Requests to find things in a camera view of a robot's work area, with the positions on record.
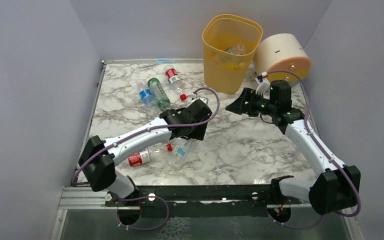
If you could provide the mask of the blue white label bottle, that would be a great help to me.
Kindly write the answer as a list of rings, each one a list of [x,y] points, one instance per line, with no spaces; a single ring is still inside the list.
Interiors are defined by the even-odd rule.
[[[194,150],[194,148],[199,143],[197,139],[184,139],[182,138],[177,142],[172,152],[169,154],[169,158],[167,163],[173,169],[179,169],[182,165],[184,165],[188,158],[188,155]]]

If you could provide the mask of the yellow juice bottle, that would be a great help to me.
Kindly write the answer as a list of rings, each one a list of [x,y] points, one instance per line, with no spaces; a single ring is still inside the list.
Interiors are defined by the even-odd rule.
[[[249,65],[246,62],[234,61],[234,62],[219,62],[218,66],[228,71],[244,71]]]

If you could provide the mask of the green label crushed bottle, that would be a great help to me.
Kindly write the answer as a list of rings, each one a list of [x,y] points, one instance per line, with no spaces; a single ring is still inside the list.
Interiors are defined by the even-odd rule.
[[[246,55],[247,48],[243,43],[238,43],[236,45],[227,47],[224,52],[233,54],[233,55]]]

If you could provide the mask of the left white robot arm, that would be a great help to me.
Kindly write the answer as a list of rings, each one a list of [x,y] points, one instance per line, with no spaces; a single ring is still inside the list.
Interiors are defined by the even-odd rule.
[[[137,189],[129,176],[116,171],[117,165],[135,153],[174,138],[203,140],[211,115],[209,106],[197,99],[187,107],[166,109],[151,122],[123,135],[107,139],[95,135],[81,152],[79,170],[92,191],[108,190],[126,198]]]

